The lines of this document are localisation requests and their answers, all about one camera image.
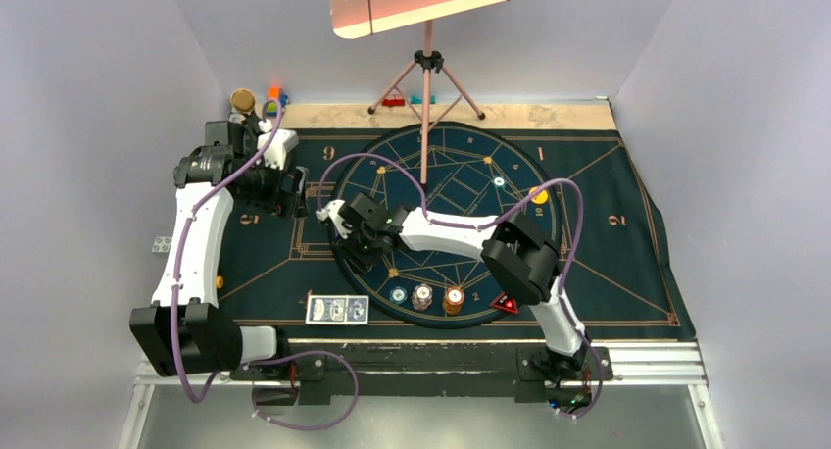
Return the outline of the green poker chip stack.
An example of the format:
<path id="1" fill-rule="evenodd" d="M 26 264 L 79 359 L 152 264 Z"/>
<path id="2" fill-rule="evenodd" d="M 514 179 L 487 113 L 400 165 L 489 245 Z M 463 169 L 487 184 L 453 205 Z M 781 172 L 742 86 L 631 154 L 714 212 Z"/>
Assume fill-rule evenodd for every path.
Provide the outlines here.
<path id="1" fill-rule="evenodd" d="M 408 290 L 402 286 L 394 286 L 388 294 L 388 299 L 396 305 L 404 304 L 408 298 Z"/>

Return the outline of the purple white poker chip stack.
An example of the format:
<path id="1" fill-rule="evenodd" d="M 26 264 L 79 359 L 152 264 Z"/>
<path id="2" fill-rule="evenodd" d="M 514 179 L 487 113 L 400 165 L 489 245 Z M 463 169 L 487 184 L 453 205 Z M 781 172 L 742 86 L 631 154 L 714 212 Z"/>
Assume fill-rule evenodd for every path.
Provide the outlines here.
<path id="1" fill-rule="evenodd" d="M 429 284 L 421 283 L 414 288 L 412 304 L 416 311 L 425 311 L 433 301 L 433 289 Z"/>

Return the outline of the orange poker chip stack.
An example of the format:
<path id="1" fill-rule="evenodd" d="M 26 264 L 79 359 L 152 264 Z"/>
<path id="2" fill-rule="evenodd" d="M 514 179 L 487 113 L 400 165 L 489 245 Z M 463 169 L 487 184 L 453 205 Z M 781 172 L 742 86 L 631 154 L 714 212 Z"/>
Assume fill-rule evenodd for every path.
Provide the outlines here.
<path id="1" fill-rule="evenodd" d="M 464 304 L 465 294 L 459 287 L 448 287 L 442 300 L 442 308 L 448 316 L 457 315 Z"/>

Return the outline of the red triangle dealer marker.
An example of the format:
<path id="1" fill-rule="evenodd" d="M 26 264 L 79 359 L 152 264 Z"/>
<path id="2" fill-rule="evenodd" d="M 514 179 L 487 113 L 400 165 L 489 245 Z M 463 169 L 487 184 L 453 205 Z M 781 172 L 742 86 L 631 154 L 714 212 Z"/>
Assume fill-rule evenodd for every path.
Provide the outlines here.
<path id="1" fill-rule="evenodd" d="M 491 307 L 508 314 L 518 314 L 517 302 L 506 293 L 501 293 L 497 298 L 495 298 L 491 303 Z"/>

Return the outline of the yellow big blind button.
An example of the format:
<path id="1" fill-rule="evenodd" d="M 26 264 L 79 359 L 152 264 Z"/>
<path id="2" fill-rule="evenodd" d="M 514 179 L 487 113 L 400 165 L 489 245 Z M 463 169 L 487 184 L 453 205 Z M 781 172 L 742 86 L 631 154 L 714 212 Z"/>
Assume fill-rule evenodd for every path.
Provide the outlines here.
<path id="1" fill-rule="evenodd" d="M 534 186 L 529 190 L 529 201 L 535 205 L 544 205 L 549 200 L 549 191 L 547 188 Z"/>

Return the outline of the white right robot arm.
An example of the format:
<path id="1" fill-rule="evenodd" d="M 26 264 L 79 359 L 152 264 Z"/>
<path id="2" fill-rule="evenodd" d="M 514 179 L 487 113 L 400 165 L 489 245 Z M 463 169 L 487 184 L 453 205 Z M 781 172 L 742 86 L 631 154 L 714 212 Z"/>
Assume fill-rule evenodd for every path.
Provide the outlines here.
<path id="1" fill-rule="evenodd" d="M 387 209 L 363 193 L 317 208 L 335 249 L 365 273 L 392 251 L 436 251 L 483 263 L 503 292 L 527 306 L 543 331 L 553 370 L 573 377 L 589 355 L 583 326 L 564 293 L 554 238 L 519 210 L 505 217 L 441 215 L 422 207 Z"/>

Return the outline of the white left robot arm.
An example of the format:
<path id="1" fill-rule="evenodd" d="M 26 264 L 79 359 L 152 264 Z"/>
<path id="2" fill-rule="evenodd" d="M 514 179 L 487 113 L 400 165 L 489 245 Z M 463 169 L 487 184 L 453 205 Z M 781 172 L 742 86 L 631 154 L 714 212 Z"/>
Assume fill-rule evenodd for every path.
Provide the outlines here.
<path id="1" fill-rule="evenodd" d="M 254 361 L 266 378 L 289 373 L 292 353 L 279 344 L 270 326 L 241 326 L 219 309 L 218 269 L 225 226 L 235 204 L 245 203 L 279 217 L 306 214 L 306 168 L 291 152 L 294 130 L 257 137 L 255 147 L 239 152 L 233 145 L 205 145 L 180 160 L 173 170 L 176 219 L 163 276 L 147 307 L 132 310 L 129 328 L 155 371 L 186 374 L 232 371 Z"/>

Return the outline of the blue playing card deck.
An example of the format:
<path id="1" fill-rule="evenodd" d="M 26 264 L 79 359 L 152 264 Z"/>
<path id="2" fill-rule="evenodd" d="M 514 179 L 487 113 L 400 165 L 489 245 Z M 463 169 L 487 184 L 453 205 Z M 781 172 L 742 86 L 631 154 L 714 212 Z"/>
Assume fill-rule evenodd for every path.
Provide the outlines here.
<path id="1" fill-rule="evenodd" d="M 364 295 L 310 295 L 305 323 L 313 325 L 368 324 L 369 298 Z"/>

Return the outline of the round dark blue mat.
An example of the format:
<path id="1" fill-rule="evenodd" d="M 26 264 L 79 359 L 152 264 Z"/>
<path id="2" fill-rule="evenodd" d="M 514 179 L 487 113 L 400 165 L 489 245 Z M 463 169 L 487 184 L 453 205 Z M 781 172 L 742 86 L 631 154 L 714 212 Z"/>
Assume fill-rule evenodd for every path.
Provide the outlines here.
<path id="1" fill-rule="evenodd" d="M 420 135 L 416 127 L 392 130 L 359 149 L 358 157 L 340 158 L 326 176 L 329 192 L 322 200 L 350 200 L 362 192 L 387 209 L 399 206 L 460 217 L 498 217 L 521 201 L 534 186 L 556 176 L 550 135 L 526 129 L 485 129 L 442 123 L 429 134 L 428 182 L 419 183 Z M 503 177 L 497 189 L 492 180 Z M 468 258 L 436 251 L 396 250 L 381 257 L 370 272 L 360 274 L 337 253 L 336 264 L 352 292 L 369 298 L 380 314 L 407 324 L 461 329 L 473 326 L 522 326 L 533 317 L 527 307 L 518 314 L 494 309 L 502 289 L 486 266 Z M 425 311 L 412 304 L 414 288 L 429 284 L 433 301 Z M 394 286 L 408 290 L 401 305 L 388 299 Z M 448 316 L 442 308 L 448 287 L 459 287 L 461 311 Z"/>

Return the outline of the colourful toy blocks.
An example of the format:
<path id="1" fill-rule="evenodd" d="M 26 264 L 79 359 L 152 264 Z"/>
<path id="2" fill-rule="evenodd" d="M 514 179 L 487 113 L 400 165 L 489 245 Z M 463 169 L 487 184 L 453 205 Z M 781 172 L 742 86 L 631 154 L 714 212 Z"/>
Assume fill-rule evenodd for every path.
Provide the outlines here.
<path id="1" fill-rule="evenodd" d="M 279 85 L 270 86 L 267 89 L 266 96 L 268 100 L 272 100 L 272 103 L 267 104 L 267 111 L 270 113 L 274 113 L 276 111 L 276 101 L 279 101 L 282 107 L 285 107 L 289 101 L 287 94 Z"/>

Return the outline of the gold round lid jar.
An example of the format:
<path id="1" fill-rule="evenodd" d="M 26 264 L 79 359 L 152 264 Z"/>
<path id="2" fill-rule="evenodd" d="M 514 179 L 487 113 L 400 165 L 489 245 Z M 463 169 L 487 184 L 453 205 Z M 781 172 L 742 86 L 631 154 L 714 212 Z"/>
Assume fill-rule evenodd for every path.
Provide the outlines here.
<path id="1" fill-rule="evenodd" d="M 248 88 L 237 88 L 231 92 L 229 103 L 233 111 L 241 114 L 250 114 L 255 110 L 256 97 Z"/>

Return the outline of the red toy block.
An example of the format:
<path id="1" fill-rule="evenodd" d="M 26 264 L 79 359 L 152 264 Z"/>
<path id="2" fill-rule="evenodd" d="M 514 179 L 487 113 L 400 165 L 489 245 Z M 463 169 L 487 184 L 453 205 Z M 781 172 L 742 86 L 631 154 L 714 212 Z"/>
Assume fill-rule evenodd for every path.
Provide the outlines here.
<path id="1" fill-rule="evenodd" d="M 383 107 L 403 107 L 407 101 L 401 96 L 388 96 L 381 101 Z"/>

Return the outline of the teal toy block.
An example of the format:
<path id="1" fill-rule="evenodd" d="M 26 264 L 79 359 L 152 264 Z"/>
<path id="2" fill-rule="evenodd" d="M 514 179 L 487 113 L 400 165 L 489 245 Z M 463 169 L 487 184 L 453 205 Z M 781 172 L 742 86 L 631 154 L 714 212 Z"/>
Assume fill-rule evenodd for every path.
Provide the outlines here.
<path id="1" fill-rule="evenodd" d="M 422 103 L 422 99 L 421 99 L 420 97 L 416 96 L 416 95 L 412 95 L 412 96 L 411 96 L 411 98 L 410 98 L 410 102 L 411 102 L 412 104 L 421 104 L 421 103 Z M 431 96 L 430 96 L 430 98 L 429 98 L 429 103 L 430 103 L 430 104 L 435 104 L 435 103 L 436 103 L 436 98 L 435 98 L 435 96 L 434 96 L 434 95 L 431 95 Z"/>

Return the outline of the pink tripod stand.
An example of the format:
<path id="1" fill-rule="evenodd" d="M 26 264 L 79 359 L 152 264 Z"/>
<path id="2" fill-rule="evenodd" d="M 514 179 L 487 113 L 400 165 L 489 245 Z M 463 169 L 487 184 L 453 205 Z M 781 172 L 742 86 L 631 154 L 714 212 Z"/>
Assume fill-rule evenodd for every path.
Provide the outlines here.
<path id="1" fill-rule="evenodd" d="M 428 182 L 428 152 L 429 152 L 429 134 L 430 131 L 437 126 L 437 124 L 447 116 L 452 109 L 454 109 L 460 101 L 465 100 L 467 105 L 471 108 L 474 114 L 482 121 L 486 119 L 486 114 L 474 101 L 470 94 L 461 85 L 461 82 L 449 70 L 445 64 L 444 56 L 437 51 L 433 46 L 433 20 L 428 20 L 423 25 L 423 44 L 422 48 L 414 52 L 413 59 L 405 67 L 405 69 L 393 79 L 389 86 L 381 93 L 381 95 L 367 108 L 370 115 L 374 115 L 376 110 L 382 105 L 383 101 L 392 93 L 397 93 L 403 97 L 403 93 L 399 87 L 400 83 L 413 70 L 421 69 L 422 72 L 422 95 L 420 97 L 421 108 L 417 110 L 411 101 L 405 100 L 405 105 L 411 111 L 420 117 L 420 172 L 419 183 L 425 187 Z M 443 74 L 447 80 L 457 89 L 458 96 L 456 99 L 439 114 L 435 119 L 431 118 L 431 95 L 432 95 L 432 76 Z"/>

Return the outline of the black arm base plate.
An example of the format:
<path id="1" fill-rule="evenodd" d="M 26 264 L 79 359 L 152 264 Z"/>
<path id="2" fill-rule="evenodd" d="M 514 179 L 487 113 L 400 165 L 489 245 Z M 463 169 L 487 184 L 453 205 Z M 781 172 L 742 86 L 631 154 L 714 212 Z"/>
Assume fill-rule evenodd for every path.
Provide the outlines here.
<path id="1" fill-rule="evenodd" d="M 610 352 L 597 347 L 583 368 L 554 381 L 545 343 L 530 340 L 310 340 L 279 351 L 292 362 L 250 365 L 235 381 L 297 389 L 301 405 L 325 405 L 358 393 L 401 397 L 507 397 L 515 403 L 550 398 L 584 406 L 583 391 L 614 379 Z"/>

